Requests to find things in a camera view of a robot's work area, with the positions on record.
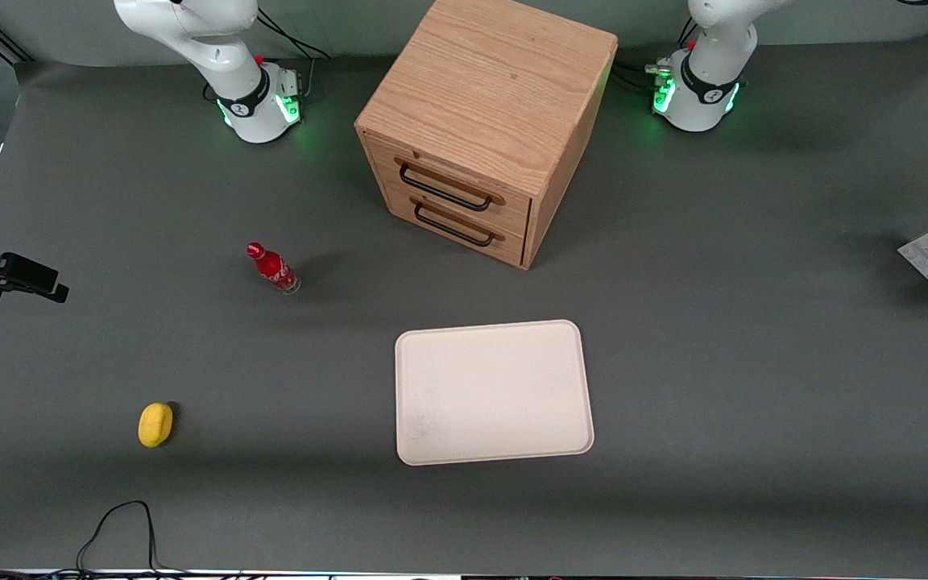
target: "yellow lemon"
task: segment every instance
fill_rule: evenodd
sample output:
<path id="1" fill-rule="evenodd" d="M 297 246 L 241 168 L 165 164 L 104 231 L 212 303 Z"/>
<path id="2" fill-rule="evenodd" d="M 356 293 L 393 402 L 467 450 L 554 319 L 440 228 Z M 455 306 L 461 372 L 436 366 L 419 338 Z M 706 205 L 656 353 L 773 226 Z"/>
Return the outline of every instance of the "yellow lemon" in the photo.
<path id="1" fill-rule="evenodd" d="M 174 411 L 166 403 L 154 403 L 143 410 L 139 418 L 139 441 L 148 448 L 154 448 L 170 437 L 174 425 Z"/>

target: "green led light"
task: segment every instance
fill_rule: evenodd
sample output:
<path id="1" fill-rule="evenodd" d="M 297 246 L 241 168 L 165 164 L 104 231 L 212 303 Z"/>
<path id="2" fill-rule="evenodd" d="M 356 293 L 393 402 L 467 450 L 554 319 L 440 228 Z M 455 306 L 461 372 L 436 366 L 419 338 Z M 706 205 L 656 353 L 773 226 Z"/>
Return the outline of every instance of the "green led light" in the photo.
<path id="1" fill-rule="evenodd" d="M 224 114 L 224 124 L 231 127 L 231 118 L 228 118 L 228 111 L 221 104 L 221 99 L 217 99 L 217 108 L 221 110 L 221 114 Z"/>
<path id="2" fill-rule="evenodd" d="M 658 113 L 664 113 L 668 110 L 669 104 L 671 104 L 671 97 L 675 94 L 675 80 L 669 78 L 665 84 L 661 85 L 658 89 L 657 94 L 654 95 L 654 109 Z"/>
<path id="3" fill-rule="evenodd" d="M 292 125 L 299 121 L 299 99 L 274 95 L 274 102 L 281 109 L 281 114 L 284 115 L 284 120 L 288 121 L 288 124 Z"/>
<path id="4" fill-rule="evenodd" d="M 740 91 L 740 83 L 736 82 L 736 86 L 732 88 L 732 95 L 729 96 L 729 104 L 725 106 L 726 113 L 729 113 L 732 110 L 732 106 L 736 104 L 736 93 Z"/>

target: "wooden cabinet top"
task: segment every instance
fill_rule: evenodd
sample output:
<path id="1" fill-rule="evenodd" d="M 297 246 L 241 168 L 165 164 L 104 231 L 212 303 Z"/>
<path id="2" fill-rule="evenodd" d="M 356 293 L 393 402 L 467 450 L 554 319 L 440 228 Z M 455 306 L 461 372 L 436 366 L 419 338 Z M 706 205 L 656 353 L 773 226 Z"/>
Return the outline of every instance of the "wooden cabinet top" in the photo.
<path id="1" fill-rule="evenodd" d="M 436 0 L 357 126 L 539 197 L 616 47 L 511 0 Z"/>

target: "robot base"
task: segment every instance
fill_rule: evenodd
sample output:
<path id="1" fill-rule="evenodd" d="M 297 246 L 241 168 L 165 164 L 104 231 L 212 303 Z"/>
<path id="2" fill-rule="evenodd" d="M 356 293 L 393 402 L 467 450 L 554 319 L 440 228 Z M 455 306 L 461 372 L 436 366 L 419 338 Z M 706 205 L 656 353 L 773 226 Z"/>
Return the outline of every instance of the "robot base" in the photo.
<path id="1" fill-rule="evenodd" d="M 671 56 L 659 59 L 658 65 L 677 71 L 682 59 L 685 59 L 688 54 L 689 51 L 686 49 L 680 49 L 680 51 L 673 52 Z M 700 102 L 697 93 L 682 80 L 680 74 L 670 74 L 655 92 L 651 110 L 667 118 L 668 122 L 677 128 L 691 133 L 700 133 L 714 129 L 715 125 L 722 121 L 722 117 L 732 110 L 738 91 L 740 91 L 740 85 L 737 84 L 728 95 L 719 95 L 718 102 L 704 104 Z"/>
<path id="2" fill-rule="evenodd" d="M 248 143 L 273 142 L 299 122 L 302 115 L 296 71 L 280 68 L 273 63 L 264 63 L 261 69 L 270 77 L 270 93 L 251 117 L 235 117 L 234 114 L 228 114 L 220 102 L 217 103 L 224 113 L 224 122 Z"/>

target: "wooden drawer cabinet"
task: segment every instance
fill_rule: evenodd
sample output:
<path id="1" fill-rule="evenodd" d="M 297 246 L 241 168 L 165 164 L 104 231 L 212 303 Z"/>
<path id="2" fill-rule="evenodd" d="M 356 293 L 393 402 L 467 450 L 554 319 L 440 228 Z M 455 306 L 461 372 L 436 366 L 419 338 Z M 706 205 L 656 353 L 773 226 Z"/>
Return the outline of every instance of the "wooden drawer cabinet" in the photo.
<path id="1" fill-rule="evenodd" d="M 511 0 L 436 0 L 357 117 L 390 212 L 531 267 L 616 47 Z"/>

